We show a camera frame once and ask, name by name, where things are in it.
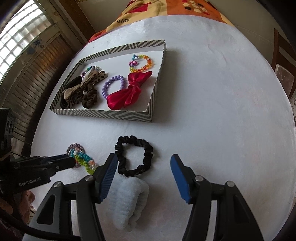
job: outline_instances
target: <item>blue gripper pad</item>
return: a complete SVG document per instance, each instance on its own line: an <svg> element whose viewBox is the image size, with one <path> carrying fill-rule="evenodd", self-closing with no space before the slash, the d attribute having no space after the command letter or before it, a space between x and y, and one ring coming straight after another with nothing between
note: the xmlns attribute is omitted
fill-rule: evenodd
<svg viewBox="0 0 296 241"><path fill-rule="evenodd" d="M194 197L192 197L191 191L194 188L194 172L191 168L184 166L177 154L172 155L170 158L170 168L174 175L181 197L186 201L186 203L192 204Z"/></svg>
<svg viewBox="0 0 296 241"><path fill-rule="evenodd" d="M111 183L113 181L116 169L117 169L117 156L114 154L111 156L109 155L107 161L104 164L104 170L102 181L100 183L100 201L102 202L108 195Z"/></svg>

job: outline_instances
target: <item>human hand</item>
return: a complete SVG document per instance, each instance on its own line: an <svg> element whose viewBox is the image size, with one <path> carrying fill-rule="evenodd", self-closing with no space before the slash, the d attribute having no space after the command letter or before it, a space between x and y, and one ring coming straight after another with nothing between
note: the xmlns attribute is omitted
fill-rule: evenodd
<svg viewBox="0 0 296 241"><path fill-rule="evenodd" d="M31 191L22 192L21 201L18 209L24 223L27 223L29 221L30 203L32 203L34 200L35 195ZM0 208L2 208L5 212L9 214L13 213L12 206L2 198L0 198Z"/></svg>

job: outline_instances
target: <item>purple beaded bracelet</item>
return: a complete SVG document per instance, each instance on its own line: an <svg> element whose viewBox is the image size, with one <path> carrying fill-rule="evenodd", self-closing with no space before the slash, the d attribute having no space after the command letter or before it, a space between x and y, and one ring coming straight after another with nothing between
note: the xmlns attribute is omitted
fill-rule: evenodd
<svg viewBox="0 0 296 241"><path fill-rule="evenodd" d="M106 99L108 96L107 90L109 88L109 86L116 80L120 80L120 89L123 90L126 88L126 81L124 80L124 77L119 75L119 76L115 76L112 77L110 80L106 81L106 83L104 84L103 88L102 88L102 94L103 97Z"/></svg>

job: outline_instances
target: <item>box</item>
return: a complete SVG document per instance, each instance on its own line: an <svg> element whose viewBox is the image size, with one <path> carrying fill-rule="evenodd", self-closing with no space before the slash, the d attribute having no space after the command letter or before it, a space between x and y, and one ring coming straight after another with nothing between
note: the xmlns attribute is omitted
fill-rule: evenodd
<svg viewBox="0 0 296 241"><path fill-rule="evenodd" d="M81 59L66 77L49 109L59 115L151 122L165 51L166 44L164 40L151 40L110 48ZM111 77L117 75L124 76L127 81L127 76L130 73L129 62L134 54L145 54L152 59L153 66L149 69L152 71L152 76L142 85L142 92L135 104L121 110L110 110L107 101L101 94L102 86ZM141 68L147 63L145 59L139 59L137 62L139 64L135 68ZM108 74L107 78L94 86L98 92L98 102L91 109L85 109L82 103L74 105L71 109L62 109L60 107L60 98L65 86L92 65L99 66ZM120 81L115 81L109 87L108 93L113 93L119 89Z"/></svg>

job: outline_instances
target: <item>black scrunchie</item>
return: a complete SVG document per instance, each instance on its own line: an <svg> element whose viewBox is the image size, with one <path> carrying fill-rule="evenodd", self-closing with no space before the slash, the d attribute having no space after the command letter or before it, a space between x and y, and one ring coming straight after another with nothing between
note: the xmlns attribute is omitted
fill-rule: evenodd
<svg viewBox="0 0 296 241"><path fill-rule="evenodd" d="M122 144L134 144L135 146L144 147L144 159L143 165L139 165L137 169L134 170L126 170L126 158L123 156L123 146ZM153 147L143 139L137 139L134 136L125 136L119 137L118 142L115 146L115 154L117 155L117 159L119 161L118 164L118 173L124 174L126 177L134 177L139 175L145 171L147 171L151 167L151 159L153 157Z"/></svg>

